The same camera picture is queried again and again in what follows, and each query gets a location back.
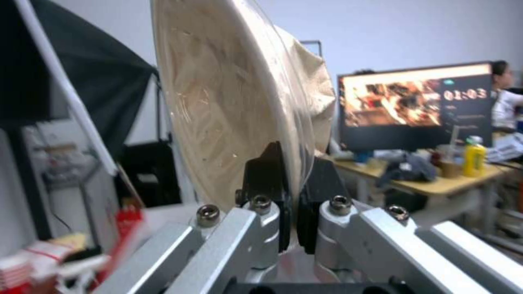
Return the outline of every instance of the digital clock display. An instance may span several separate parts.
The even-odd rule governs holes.
[[[466,91],[460,91],[460,90],[446,90],[443,93],[443,97],[448,100],[467,100],[467,99],[487,99],[487,91],[483,88],[476,88],[476,89],[468,89]]]

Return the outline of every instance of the yellow bottle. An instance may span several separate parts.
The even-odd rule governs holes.
[[[485,170],[486,148],[481,145],[483,139],[478,136],[470,136],[465,147],[465,161],[463,163],[463,175],[465,177],[479,177]]]

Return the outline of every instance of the black umbrella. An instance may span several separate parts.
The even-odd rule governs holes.
[[[116,160],[156,69],[125,45],[48,0],[32,0],[71,83]]]

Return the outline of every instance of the white shirt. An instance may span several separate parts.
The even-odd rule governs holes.
[[[514,109],[523,105],[523,95],[501,91],[498,94],[496,104],[492,108],[492,125],[495,127],[516,128],[516,116]]]

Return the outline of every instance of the gray cloth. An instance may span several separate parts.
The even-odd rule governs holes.
[[[376,181],[377,187],[383,187],[392,180],[410,180],[415,182],[432,182],[436,179],[436,168],[426,159],[417,155],[406,154],[399,160],[391,161],[381,177]]]

